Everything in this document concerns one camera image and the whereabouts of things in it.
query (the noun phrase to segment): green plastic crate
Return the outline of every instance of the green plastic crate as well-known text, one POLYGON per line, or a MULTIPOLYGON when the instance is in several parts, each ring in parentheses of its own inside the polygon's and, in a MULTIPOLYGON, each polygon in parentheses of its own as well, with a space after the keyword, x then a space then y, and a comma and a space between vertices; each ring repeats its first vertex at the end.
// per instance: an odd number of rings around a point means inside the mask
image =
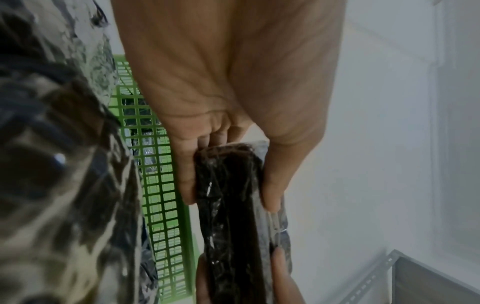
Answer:
POLYGON ((133 154, 142 181, 143 213, 158 270, 161 303, 192 295, 194 253, 190 216, 175 187, 170 141, 141 95, 124 56, 115 56, 119 84, 109 108, 133 154))

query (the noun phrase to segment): black plastic-wrapped package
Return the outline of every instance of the black plastic-wrapped package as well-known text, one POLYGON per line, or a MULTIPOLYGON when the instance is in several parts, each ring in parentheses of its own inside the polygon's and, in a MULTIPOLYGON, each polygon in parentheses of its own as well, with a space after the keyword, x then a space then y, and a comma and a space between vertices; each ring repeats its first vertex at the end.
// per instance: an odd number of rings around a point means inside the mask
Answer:
POLYGON ((197 204, 213 304, 272 304, 271 253, 281 246, 289 270, 291 246, 282 199, 263 208, 260 185, 267 142, 229 144, 195 158, 197 204))

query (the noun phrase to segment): camouflage sleeve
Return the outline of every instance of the camouflage sleeve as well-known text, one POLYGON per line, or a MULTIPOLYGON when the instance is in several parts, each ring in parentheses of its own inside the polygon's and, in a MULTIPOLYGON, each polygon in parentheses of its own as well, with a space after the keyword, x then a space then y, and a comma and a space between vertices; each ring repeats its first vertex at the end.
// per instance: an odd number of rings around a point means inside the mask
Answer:
POLYGON ((2 303, 153 303, 139 184, 82 76, 0 55, 2 303))

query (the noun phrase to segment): gray metal rack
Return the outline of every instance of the gray metal rack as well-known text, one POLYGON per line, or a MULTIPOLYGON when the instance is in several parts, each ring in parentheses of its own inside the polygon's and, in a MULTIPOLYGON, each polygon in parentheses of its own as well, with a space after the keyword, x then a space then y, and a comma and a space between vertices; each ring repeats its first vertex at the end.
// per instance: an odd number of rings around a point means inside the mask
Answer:
POLYGON ((480 290, 392 251, 339 304, 357 304, 392 267, 392 304, 480 304, 480 290))

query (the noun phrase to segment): hand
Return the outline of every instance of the hand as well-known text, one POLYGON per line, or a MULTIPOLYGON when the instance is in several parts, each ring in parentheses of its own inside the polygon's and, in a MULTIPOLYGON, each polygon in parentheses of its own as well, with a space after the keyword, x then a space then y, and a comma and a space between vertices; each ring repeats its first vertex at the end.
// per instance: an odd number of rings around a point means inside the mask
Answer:
POLYGON ((345 0, 112 0, 133 75, 170 137, 183 200, 198 148, 255 122, 270 140, 269 211, 322 139, 345 0))
MULTIPOLYGON (((289 274, 285 253, 281 248, 275 249, 271 257, 273 291, 276 304, 305 304, 305 300, 289 274)), ((202 255, 198 259, 196 270, 196 302, 197 304, 212 304, 207 285, 207 261, 202 255)))

